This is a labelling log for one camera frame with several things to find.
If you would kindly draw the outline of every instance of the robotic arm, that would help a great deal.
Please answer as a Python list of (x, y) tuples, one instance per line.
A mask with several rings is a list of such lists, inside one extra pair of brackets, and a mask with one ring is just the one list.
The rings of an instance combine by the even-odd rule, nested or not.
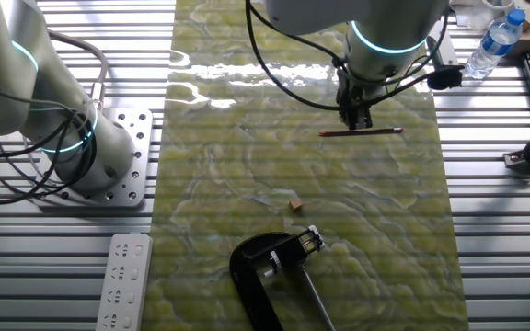
[[(340, 106), (331, 108), (340, 110), (351, 130), (372, 126), (370, 105), (378, 96), (390, 97), (381, 96), (384, 86), (394, 84), (398, 78), (390, 78), (409, 67), (447, 7), (448, 0), (266, 0), (271, 24), (287, 35), (349, 22), (338, 70)], [(62, 182), (87, 199), (119, 184), (140, 153), (134, 151), (129, 133), (103, 116), (101, 97), (92, 99), (71, 75), (52, 46), (51, 33), (34, 0), (0, 0), (0, 135), (20, 131), (33, 143), (42, 143), (49, 158), (57, 155), (55, 170)], [(94, 92), (101, 90), (101, 83), (94, 85)], [(85, 124), (74, 126), (63, 140), (47, 140), (71, 114), (37, 111), (31, 108), (35, 99), (63, 104), (89, 123), (88, 131)], [(93, 143), (96, 148), (88, 148)], [(75, 182), (82, 164), (89, 168)]]
[[(133, 163), (133, 140), (126, 130), (108, 120), (63, 64), (49, 37), (44, 15), (34, 0), (0, 1), (0, 135), (20, 131), (41, 142), (71, 114), (62, 109), (30, 110), (20, 99), (50, 100), (73, 109), (91, 124), (91, 131), (71, 127), (62, 141), (56, 173), (63, 182), (75, 178), (80, 165), (91, 166), (71, 189), (89, 196), (115, 184)], [(96, 152), (87, 146), (95, 136)], [(53, 158), (59, 137), (42, 151)]]
[[(340, 111), (342, 120), (350, 130), (355, 130), (373, 125), (365, 101), (381, 97), (388, 80), (410, 66), (435, 22), (446, 14), (449, 1), (266, 0), (265, 5), (271, 24), (286, 35), (312, 33), (349, 22), (344, 54), (346, 70), (338, 70), (337, 102), (345, 109)], [(450, 69), (454, 70), (447, 74), (454, 74), (455, 68)], [(459, 86), (461, 74), (454, 74), (451, 82), (444, 88)]]

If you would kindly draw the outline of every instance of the bottle label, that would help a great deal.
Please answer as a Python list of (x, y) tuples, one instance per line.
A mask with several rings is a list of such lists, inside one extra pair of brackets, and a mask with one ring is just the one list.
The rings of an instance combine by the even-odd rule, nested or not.
[(489, 31), (486, 33), (486, 36), (484, 36), (484, 39), (482, 39), (482, 47), (492, 55), (504, 56), (511, 51), (513, 46), (514, 45), (502, 45), (494, 41)]

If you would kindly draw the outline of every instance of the black c-clamp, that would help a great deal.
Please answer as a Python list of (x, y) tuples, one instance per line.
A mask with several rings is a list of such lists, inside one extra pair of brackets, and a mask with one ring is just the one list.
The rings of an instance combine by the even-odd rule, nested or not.
[[(282, 268), (301, 266), (308, 255), (320, 251), (325, 246), (317, 228), (310, 226), (300, 234), (258, 234), (235, 248), (230, 257), (230, 274), (255, 331), (283, 331), (282, 324), (260, 282), (255, 268), (256, 262), (268, 259), (271, 270), (265, 272), (265, 276), (272, 277)], [(305, 278), (317, 300), (318, 307), (325, 316), (328, 328), (334, 330), (306, 273)]]

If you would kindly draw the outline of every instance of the aluminum slatted table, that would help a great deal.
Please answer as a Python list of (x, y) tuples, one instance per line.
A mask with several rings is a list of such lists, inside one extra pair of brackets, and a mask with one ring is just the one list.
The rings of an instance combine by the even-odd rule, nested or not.
[[(51, 216), (28, 202), (0, 207), (0, 330), (94, 330), (109, 240), (151, 224), (175, 0), (39, 1), (51, 29), (103, 50), (111, 65), (107, 107), (154, 114), (146, 204), (98, 217)], [(479, 35), (449, 31), (461, 63)], [(98, 61), (54, 42), (88, 90)], [(521, 70), (506, 63), (484, 82), (435, 92), (444, 165), (472, 330), (530, 330), (530, 177), (504, 168), (502, 153), (530, 141), (530, 99)], [(22, 148), (19, 136), (5, 138)], [(28, 170), (27, 159), (18, 165)], [(28, 183), (0, 163), (17, 186)], [(0, 184), (0, 194), (6, 190)]]

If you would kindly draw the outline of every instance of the bolt hole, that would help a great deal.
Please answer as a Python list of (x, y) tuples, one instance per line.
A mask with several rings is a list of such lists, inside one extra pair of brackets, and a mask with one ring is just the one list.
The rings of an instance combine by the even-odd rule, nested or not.
[(103, 169), (106, 172), (106, 175), (108, 175), (108, 177), (110, 177), (111, 179), (118, 179), (118, 173), (116, 172), (116, 170), (114, 170), (114, 168), (109, 165), (106, 165)]

